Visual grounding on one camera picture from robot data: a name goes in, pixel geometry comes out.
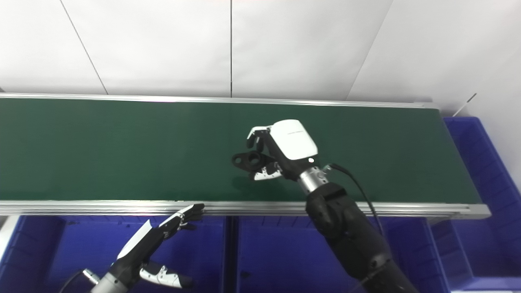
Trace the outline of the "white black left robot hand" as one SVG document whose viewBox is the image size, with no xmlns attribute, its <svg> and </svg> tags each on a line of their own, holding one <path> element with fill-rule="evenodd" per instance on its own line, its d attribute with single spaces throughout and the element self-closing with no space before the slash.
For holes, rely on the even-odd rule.
<svg viewBox="0 0 521 293">
<path fill-rule="evenodd" d="M 202 219 L 205 205 L 196 203 L 175 212 L 157 226 L 146 221 L 123 246 L 116 261 L 92 293 L 127 293 L 139 280 L 171 288 L 192 288 L 192 278 L 151 261 L 161 244 L 180 230 L 195 230 L 192 221 Z"/>
</svg>

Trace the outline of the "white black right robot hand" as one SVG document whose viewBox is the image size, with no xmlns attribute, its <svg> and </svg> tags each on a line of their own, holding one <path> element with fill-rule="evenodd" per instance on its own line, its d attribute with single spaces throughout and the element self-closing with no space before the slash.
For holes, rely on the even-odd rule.
<svg viewBox="0 0 521 293">
<path fill-rule="evenodd" d="M 285 119 L 268 126 L 251 128 L 247 148 L 268 150 L 269 162 L 251 172 L 254 181 L 283 177 L 297 182 L 306 170 L 318 165 L 318 148 L 297 119 Z"/>
</svg>

